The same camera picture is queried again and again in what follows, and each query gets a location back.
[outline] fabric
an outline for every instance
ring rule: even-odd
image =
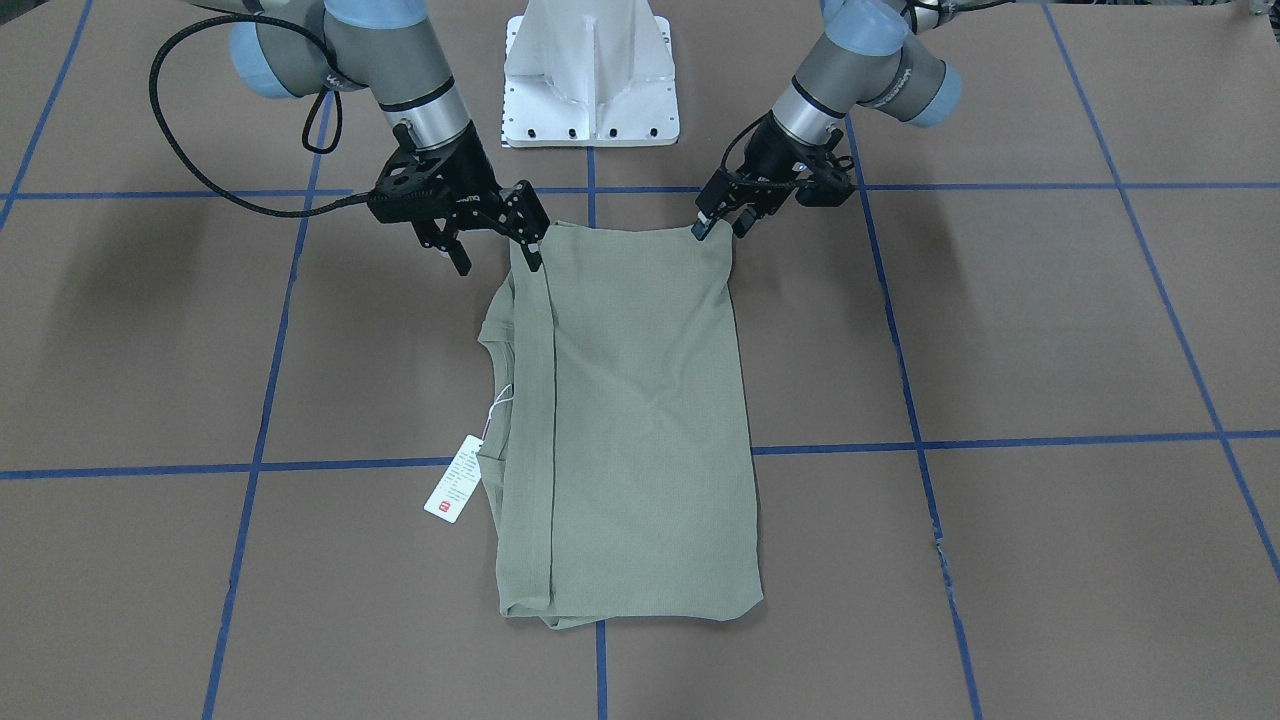
[[[479,454],[509,618],[730,620],[762,600],[727,223],[705,241],[557,223],[480,342],[495,405]]]

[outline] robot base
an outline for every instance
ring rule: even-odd
[[[676,142],[671,23],[645,0],[580,5],[531,0],[507,23],[503,146]]]

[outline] blue tape line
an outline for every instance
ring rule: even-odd
[[[1126,190],[1277,190],[1280,182],[1129,182],[1121,183]],[[965,190],[1106,190],[1116,188],[1114,182],[943,182],[943,183],[881,183],[865,186],[869,192],[933,192]],[[233,190],[244,197],[305,197],[307,191],[298,190]],[[315,197],[344,197],[355,190],[316,188]],[[637,186],[596,186],[589,187],[557,186],[540,187],[539,195],[687,195],[701,192],[692,184],[637,184]],[[166,197],[218,197],[209,190],[125,190],[114,192],[17,192],[14,200],[150,200]]]
[[[435,468],[448,465],[453,457],[388,457],[371,460],[302,460],[262,462],[264,473],[294,473],[298,470],[367,470],[371,468]]]
[[[701,192],[703,188],[694,184],[634,184],[634,186],[612,186],[612,187],[596,187],[595,192],[604,195],[641,195],[641,193],[690,193]]]
[[[902,452],[915,450],[914,442],[854,442],[841,445],[767,445],[753,447],[751,455],[824,455],[850,452]]]
[[[595,621],[595,717],[609,720],[609,669],[605,659],[604,620]]]
[[[18,188],[22,187],[22,179],[27,177],[27,168],[31,167],[31,159],[36,155],[36,145],[40,143],[40,136],[45,132],[45,124],[49,122],[49,114],[54,111],[54,101],[58,100],[58,94],[63,90],[63,82],[67,79],[67,73],[72,68],[72,59],[76,58],[76,50],[79,47],[81,35],[84,33],[84,24],[88,22],[88,12],[93,6],[93,0],[84,0],[84,9],[81,10],[79,20],[76,22],[76,32],[72,33],[72,44],[67,47],[67,56],[63,58],[63,67],[58,70],[58,78],[54,79],[54,88],[49,91],[49,99],[45,100],[45,108],[40,111],[40,119],[36,120],[36,129],[31,133],[31,140],[27,141],[27,150],[22,154],[22,163],[18,165],[18,174],[13,178],[13,184],[9,186],[9,192],[4,199],[4,208],[0,208],[0,229],[4,229],[4,224],[9,220],[9,211],[13,209],[14,201],[18,199]]]
[[[979,450],[988,447],[1069,447],[1082,445],[1142,445],[1153,442],[1215,441],[1217,433],[1151,433],[1121,436],[1068,436],[992,439],[925,441],[925,450]]]
[[[1231,439],[1267,439],[1280,438],[1280,430],[1228,430],[1226,437]]]
[[[942,585],[946,588],[947,606],[951,609],[951,625],[956,634],[956,646],[960,650],[960,664],[964,667],[965,685],[969,689],[969,707],[973,710],[974,720],[982,720],[982,698],[978,694],[978,680],[973,671],[973,660],[969,655],[969,638],[964,629],[964,620],[960,618],[960,609],[956,605],[955,583],[951,578],[951,565],[942,551],[942,519],[938,515],[938,503],[933,495],[933,478],[929,474],[929,460],[925,456],[924,441],[920,436],[920,421],[915,411],[915,400],[911,396],[911,379],[906,372],[906,356],[902,354],[902,340],[897,332],[897,319],[893,315],[893,297],[890,293],[888,277],[884,274],[884,259],[881,254],[879,236],[876,232],[876,218],[872,215],[870,195],[867,192],[865,178],[863,177],[863,161],[858,152],[858,138],[854,135],[854,123],[845,117],[845,133],[849,138],[849,150],[854,158],[854,172],[858,178],[858,193],[863,204],[863,219],[867,222],[867,234],[872,245],[872,259],[876,263],[876,279],[879,281],[881,296],[884,300],[884,319],[888,323],[890,340],[893,342],[893,352],[897,355],[897,369],[902,378],[902,400],[906,402],[906,419],[911,425],[911,439],[915,450],[915,462],[920,469],[920,482],[924,484],[924,498],[929,507],[929,520],[933,524],[933,547],[938,553],[938,565],[942,570]]]
[[[1057,42],[1057,49],[1062,55],[1062,61],[1066,64],[1066,70],[1071,76],[1071,83],[1075,85],[1075,92],[1080,97],[1080,104],[1084,105],[1084,113],[1088,115],[1089,124],[1093,127],[1093,135],[1098,140],[1098,147],[1102,149],[1102,156],[1107,161],[1107,168],[1111,169],[1111,177],[1115,179],[1116,191],[1124,201],[1125,213],[1129,215],[1129,223],[1133,225],[1133,232],[1138,237],[1138,245],[1142,247],[1142,255],[1147,260],[1147,269],[1151,272],[1151,278],[1156,283],[1156,290],[1160,293],[1160,301],[1165,305],[1165,313],[1169,314],[1169,322],[1174,325],[1174,334],[1178,336],[1178,343],[1183,348],[1183,355],[1187,357],[1188,366],[1190,366],[1192,377],[1196,378],[1196,387],[1199,388],[1201,398],[1204,401],[1204,409],[1208,411],[1208,416],[1213,421],[1213,429],[1217,432],[1217,438],[1222,445],[1222,452],[1226,455],[1228,465],[1231,466],[1231,474],[1235,477],[1235,484],[1240,489],[1240,495],[1244,497],[1244,503],[1249,509],[1249,515],[1253,518],[1253,528],[1257,530],[1258,539],[1262,541],[1262,547],[1266,550],[1267,557],[1271,560],[1271,570],[1275,573],[1276,580],[1280,580],[1280,557],[1276,556],[1275,544],[1272,544],[1271,536],[1267,533],[1266,524],[1262,521],[1262,515],[1258,512],[1258,506],[1253,501],[1253,492],[1249,491],[1249,483],[1244,479],[1240,464],[1235,459],[1235,451],[1231,450],[1231,442],[1225,428],[1222,427],[1222,419],[1219,416],[1217,409],[1213,406],[1213,398],[1210,397],[1208,384],[1201,374],[1199,364],[1196,363],[1196,355],[1192,352],[1192,346],[1187,340],[1187,333],[1183,332],[1183,324],[1178,319],[1178,313],[1174,310],[1174,302],[1169,296],[1167,288],[1165,288],[1165,281],[1161,278],[1160,269],[1156,266],[1156,256],[1151,252],[1151,245],[1147,242],[1147,234],[1142,229],[1142,223],[1138,222],[1138,214],[1134,211],[1133,202],[1129,200],[1129,192],[1125,190],[1125,186],[1120,179],[1120,170],[1116,168],[1115,159],[1111,155],[1111,149],[1107,146],[1107,140],[1102,135],[1102,127],[1098,124],[1098,118],[1093,113],[1093,106],[1089,104],[1089,99],[1084,94],[1084,85],[1080,83],[1080,76],[1075,72],[1075,64],[1071,61],[1071,54],[1066,49],[1062,33],[1059,32],[1057,23],[1053,22],[1053,13],[1050,12],[1048,5],[1042,5],[1041,9],[1044,12],[1044,19],[1048,20],[1050,31],[1053,33],[1053,40]]]
[[[586,227],[595,227],[595,149],[586,149]],[[604,647],[604,620],[595,623],[595,716],[609,717],[609,660]]]
[[[1125,190],[1276,190],[1280,182],[1121,182]]]
[[[329,111],[333,97],[325,99],[324,113],[320,118],[320,137],[325,136],[329,127]],[[307,181],[307,193],[302,202],[305,210],[310,210],[315,200],[315,187],[320,178],[320,159],[316,155],[311,159],[311,177]],[[212,720],[214,706],[218,701],[218,685],[223,674],[223,660],[227,655],[227,638],[230,634],[232,615],[236,611],[236,592],[239,588],[241,566],[244,562],[244,546],[248,542],[250,520],[253,516],[253,500],[257,496],[257,479],[261,473],[262,454],[266,450],[266,434],[271,424],[271,407],[275,404],[275,386],[280,377],[280,360],[284,356],[284,340],[289,329],[289,305],[293,301],[293,286],[298,279],[298,263],[302,259],[302,247],[306,243],[307,224],[310,218],[298,222],[298,236],[293,243],[293,260],[289,264],[289,281],[284,287],[284,305],[280,307],[280,324],[275,333],[275,351],[271,355],[271,370],[266,379],[266,395],[262,398],[262,420],[257,430],[257,441],[253,445],[253,469],[248,474],[248,483],[244,487],[244,505],[241,509],[239,529],[236,533],[236,552],[232,556],[232,570],[228,578],[227,597],[223,601],[223,618],[218,628],[218,643],[214,648],[214,661],[209,669],[209,687],[205,691],[205,710],[202,720]]]
[[[136,468],[59,468],[50,470],[0,470],[0,480],[56,480],[65,478],[129,478],[155,475],[211,475],[247,473],[248,462],[221,465],[142,465]]]
[[[242,197],[306,197],[306,190],[233,190]],[[351,190],[316,190],[314,197],[347,196]],[[164,200],[180,197],[219,197],[211,190],[124,190],[119,192],[19,192],[18,200]]]
[[[1228,430],[1231,439],[1280,439],[1280,429]],[[1064,447],[1092,445],[1147,445],[1157,442],[1216,441],[1216,432],[1149,433],[1117,436],[1062,436],[1032,438],[977,438],[924,441],[924,450],[980,450],[996,447]],[[865,452],[914,451],[914,442],[861,442],[837,445],[764,445],[751,448],[751,455],[851,455]],[[378,468],[435,468],[448,465],[452,457],[367,457],[353,460],[287,460],[260,462],[260,473],[293,473],[301,470],[366,470]],[[64,478],[120,478],[131,475],[207,475],[216,473],[248,473],[252,462],[211,465],[133,465],[114,468],[50,468],[36,470],[0,470],[0,480],[42,480]]]
[[[936,191],[936,190],[1115,190],[1110,182],[941,182],[888,183],[865,186],[870,192]]]
[[[595,227],[595,149],[586,149],[586,227]]]

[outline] tag string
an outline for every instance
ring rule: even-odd
[[[504,397],[507,391],[511,391],[511,397]],[[484,432],[480,433],[480,439],[489,436],[489,424],[493,423],[493,411],[497,410],[503,402],[511,402],[512,400],[516,400],[516,389],[515,386],[508,383],[507,387],[498,391],[498,395],[494,396],[493,405],[489,406],[489,418],[484,421]]]

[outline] clothing tag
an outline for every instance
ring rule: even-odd
[[[467,439],[462,441],[462,447],[458,448],[458,454],[453,456],[453,461],[444,470],[440,484],[435,486],[431,497],[426,498],[422,510],[436,518],[444,518],[449,523],[458,519],[458,512],[462,512],[471,493],[475,492],[476,484],[480,483],[480,464],[476,461],[476,452],[483,443],[484,441],[475,436],[467,436]]]

